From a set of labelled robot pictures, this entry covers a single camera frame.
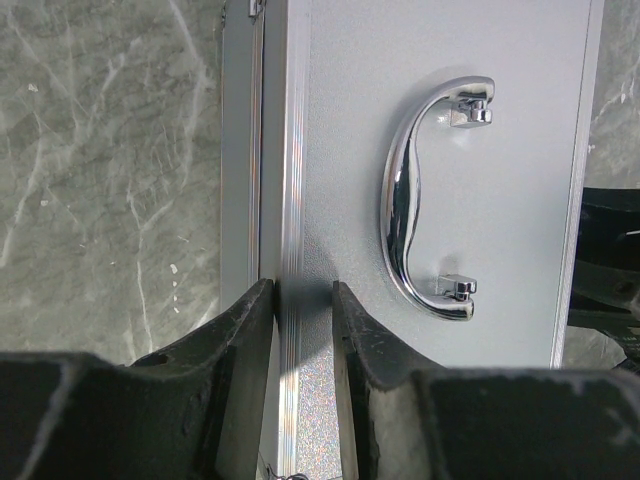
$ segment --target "metal handle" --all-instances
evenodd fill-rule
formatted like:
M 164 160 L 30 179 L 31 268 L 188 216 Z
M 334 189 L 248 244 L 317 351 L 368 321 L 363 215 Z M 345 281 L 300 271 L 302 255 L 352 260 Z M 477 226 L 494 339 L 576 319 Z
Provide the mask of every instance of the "metal handle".
M 391 146 L 382 185 L 380 210 L 382 249 L 394 283 L 419 308 L 447 320 L 470 320 L 477 282 L 460 275 L 438 277 L 435 294 L 420 293 L 409 275 L 407 259 L 420 213 L 420 164 L 417 132 L 425 114 L 438 102 L 451 103 L 452 127 L 472 128 L 491 123 L 494 82 L 488 77 L 462 77 L 434 90 L 417 113 L 402 122 Z

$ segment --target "marble wall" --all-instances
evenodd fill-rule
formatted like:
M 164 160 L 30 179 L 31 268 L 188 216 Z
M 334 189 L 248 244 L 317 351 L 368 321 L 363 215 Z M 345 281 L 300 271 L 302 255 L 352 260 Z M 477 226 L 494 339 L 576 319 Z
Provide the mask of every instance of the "marble wall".
M 0 2 L 0 350 L 129 363 L 217 313 L 223 3 Z

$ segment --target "aluminum edge trim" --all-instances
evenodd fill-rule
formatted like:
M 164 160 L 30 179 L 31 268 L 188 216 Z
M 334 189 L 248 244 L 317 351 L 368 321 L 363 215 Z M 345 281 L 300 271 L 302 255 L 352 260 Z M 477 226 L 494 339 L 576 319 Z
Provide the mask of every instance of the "aluminum edge trim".
M 565 226 L 565 243 L 562 254 L 562 270 L 560 273 L 556 321 L 551 346 L 551 368 L 560 368 L 562 366 L 567 318 L 569 315 L 569 302 L 571 300 L 573 267 L 578 243 L 582 189 L 584 186 L 584 171 L 587 163 L 591 110 L 593 108 L 593 92 L 598 66 L 598 49 L 600 45 L 603 10 L 604 0 L 591 1 L 582 68 L 582 82 L 580 84 L 580 103 L 573 149 L 573 166 L 569 190 L 569 208 Z
M 300 329 L 293 301 L 304 258 L 305 121 L 311 37 L 311 0 L 286 1 L 282 230 L 280 243 L 280 428 L 278 474 L 297 464 Z

